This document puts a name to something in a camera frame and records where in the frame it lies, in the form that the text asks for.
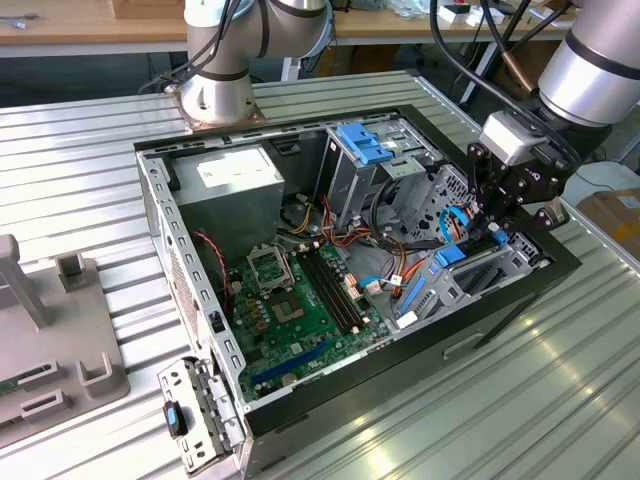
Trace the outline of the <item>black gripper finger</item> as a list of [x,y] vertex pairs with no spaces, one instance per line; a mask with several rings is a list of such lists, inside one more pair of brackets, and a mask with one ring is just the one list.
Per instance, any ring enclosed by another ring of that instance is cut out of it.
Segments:
[[523,204],[509,206],[504,212],[495,212],[490,221],[508,232],[551,231],[568,222],[568,212],[558,197],[545,202],[534,213],[529,213]]
[[479,240],[488,229],[492,216],[494,196],[494,155],[480,142],[468,146],[468,158],[472,162],[469,191],[474,195],[478,211],[471,221],[471,238]]

